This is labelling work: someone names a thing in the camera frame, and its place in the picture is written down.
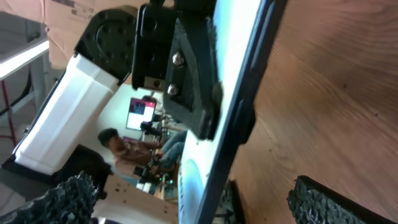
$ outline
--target jeans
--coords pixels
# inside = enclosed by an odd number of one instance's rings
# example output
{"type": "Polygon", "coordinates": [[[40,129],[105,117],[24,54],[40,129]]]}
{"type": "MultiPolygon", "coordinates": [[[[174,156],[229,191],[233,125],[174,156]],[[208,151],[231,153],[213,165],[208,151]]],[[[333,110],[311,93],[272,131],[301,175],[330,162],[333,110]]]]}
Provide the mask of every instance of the jeans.
{"type": "Polygon", "coordinates": [[[187,130],[177,132],[164,144],[162,148],[164,156],[160,160],[161,167],[169,168],[177,162],[178,157],[184,150],[187,132],[187,130]]]}

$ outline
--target cardboard box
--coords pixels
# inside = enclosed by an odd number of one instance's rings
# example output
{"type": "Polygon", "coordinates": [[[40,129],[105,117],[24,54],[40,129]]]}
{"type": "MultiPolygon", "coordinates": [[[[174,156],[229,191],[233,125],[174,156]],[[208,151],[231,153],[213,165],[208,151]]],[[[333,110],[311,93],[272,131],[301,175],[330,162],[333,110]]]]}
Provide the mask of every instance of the cardboard box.
{"type": "MultiPolygon", "coordinates": [[[[81,34],[98,12],[120,6],[137,10],[149,0],[0,0],[0,10],[47,25],[50,62],[63,69],[73,55],[81,34]]],[[[165,6],[173,6],[166,0],[165,6]]]]}

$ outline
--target brown shirt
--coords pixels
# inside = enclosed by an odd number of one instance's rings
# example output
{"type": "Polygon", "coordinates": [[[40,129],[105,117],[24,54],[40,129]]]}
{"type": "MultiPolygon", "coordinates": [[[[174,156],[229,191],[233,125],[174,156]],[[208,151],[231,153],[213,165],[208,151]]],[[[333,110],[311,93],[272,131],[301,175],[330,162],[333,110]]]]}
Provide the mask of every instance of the brown shirt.
{"type": "Polygon", "coordinates": [[[128,141],[124,146],[125,150],[113,153],[114,165],[122,174],[139,179],[139,176],[134,175],[134,169],[137,166],[144,168],[150,162],[150,149],[160,148],[160,144],[128,141]]]}

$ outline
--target screw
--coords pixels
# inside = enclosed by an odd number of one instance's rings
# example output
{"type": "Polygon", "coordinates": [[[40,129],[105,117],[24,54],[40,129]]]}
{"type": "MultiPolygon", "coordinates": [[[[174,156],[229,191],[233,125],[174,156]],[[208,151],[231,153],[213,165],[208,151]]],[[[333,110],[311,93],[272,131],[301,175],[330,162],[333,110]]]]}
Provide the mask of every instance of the screw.
{"type": "Polygon", "coordinates": [[[184,63],[184,58],[180,54],[180,52],[177,52],[173,55],[173,64],[176,66],[181,66],[184,63]]]}
{"type": "Polygon", "coordinates": [[[169,94],[170,96],[175,96],[177,93],[178,88],[174,84],[169,85],[169,88],[167,89],[167,94],[169,94]]]}

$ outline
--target black cable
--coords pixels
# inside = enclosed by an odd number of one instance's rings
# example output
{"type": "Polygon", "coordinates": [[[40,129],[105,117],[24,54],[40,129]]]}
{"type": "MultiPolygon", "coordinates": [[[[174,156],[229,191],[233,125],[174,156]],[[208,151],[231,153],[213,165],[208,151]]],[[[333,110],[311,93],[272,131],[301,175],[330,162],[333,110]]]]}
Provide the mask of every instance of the black cable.
{"type": "MultiPolygon", "coordinates": [[[[30,92],[30,88],[31,87],[32,87],[32,75],[30,74],[30,65],[29,65],[29,72],[28,72],[28,77],[27,77],[25,88],[22,91],[22,94],[18,98],[16,98],[12,103],[10,103],[10,108],[15,106],[25,96],[27,96],[29,94],[29,92],[30,92]]],[[[10,108],[6,108],[6,109],[0,111],[0,116],[2,116],[3,114],[7,113],[10,110],[10,108]]]]}

